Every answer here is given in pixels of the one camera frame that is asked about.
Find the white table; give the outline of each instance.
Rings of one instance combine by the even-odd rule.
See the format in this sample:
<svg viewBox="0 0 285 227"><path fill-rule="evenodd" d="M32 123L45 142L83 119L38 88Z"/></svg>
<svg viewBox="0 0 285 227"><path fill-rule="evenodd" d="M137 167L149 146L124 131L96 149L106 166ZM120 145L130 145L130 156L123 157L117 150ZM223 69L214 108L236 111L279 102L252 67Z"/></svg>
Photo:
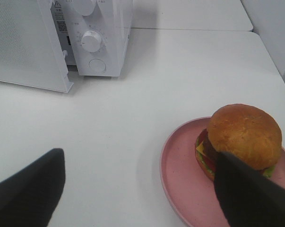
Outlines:
<svg viewBox="0 0 285 227"><path fill-rule="evenodd" d="M161 149L223 105L271 114L285 147L285 84L251 32L133 29L122 76L71 79L69 94L0 83L0 181L65 150L50 227L184 227L161 186Z"/></svg>
<svg viewBox="0 0 285 227"><path fill-rule="evenodd" d="M133 0L135 28L251 31L240 0Z"/></svg>

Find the microwave knob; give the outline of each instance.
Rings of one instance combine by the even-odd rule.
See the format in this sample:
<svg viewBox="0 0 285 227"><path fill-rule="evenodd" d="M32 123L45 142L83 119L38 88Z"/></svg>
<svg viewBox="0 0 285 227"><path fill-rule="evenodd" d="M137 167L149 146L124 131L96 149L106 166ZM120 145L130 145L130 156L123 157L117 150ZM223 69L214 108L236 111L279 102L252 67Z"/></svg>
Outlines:
<svg viewBox="0 0 285 227"><path fill-rule="evenodd" d="M83 16L89 16L93 13L96 0L73 0L73 8L77 13Z"/></svg>
<svg viewBox="0 0 285 227"><path fill-rule="evenodd" d="M86 51L96 52L103 46L103 39L96 31L87 31L81 38L81 46Z"/></svg>

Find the hamburger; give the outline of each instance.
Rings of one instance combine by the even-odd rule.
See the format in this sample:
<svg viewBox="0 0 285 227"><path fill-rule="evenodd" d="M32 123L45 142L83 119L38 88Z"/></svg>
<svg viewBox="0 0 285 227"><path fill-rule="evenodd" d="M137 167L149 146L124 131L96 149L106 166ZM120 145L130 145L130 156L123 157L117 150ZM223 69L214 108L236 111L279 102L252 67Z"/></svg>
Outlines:
<svg viewBox="0 0 285 227"><path fill-rule="evenodd" d="M197 162L211 180L221 151L270 177L281 156L282 133L266 112L250 105L226 105L212 115L195 144Z"/></svg>

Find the microwave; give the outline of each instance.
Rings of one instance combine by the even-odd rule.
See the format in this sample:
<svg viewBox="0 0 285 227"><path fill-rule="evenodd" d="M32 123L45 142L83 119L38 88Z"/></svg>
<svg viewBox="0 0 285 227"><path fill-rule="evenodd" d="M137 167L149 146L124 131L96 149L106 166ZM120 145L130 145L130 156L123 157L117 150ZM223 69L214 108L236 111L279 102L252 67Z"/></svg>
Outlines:
<svg viewBox="0 0 285 227"><path fill-rule="evenodd" d="M79 75L118 77L132 0L0 0L0 81L68 92Z"/></svg>

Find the pink plate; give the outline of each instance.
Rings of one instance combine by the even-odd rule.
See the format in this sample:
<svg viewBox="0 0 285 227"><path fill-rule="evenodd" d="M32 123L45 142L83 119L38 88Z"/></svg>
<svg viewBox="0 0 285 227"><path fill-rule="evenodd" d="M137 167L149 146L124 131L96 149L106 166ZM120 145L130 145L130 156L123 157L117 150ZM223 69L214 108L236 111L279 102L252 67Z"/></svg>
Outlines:
<svg viewBox="0 0 285 227"><path fill-rule="evenodd" d="M209 117L187 122L167 139L161 154L161 180L172 207L190 227L228 227L214 184L195 158L195 141L208 121ZM284 149L271 180L285 188Z"/></svg>

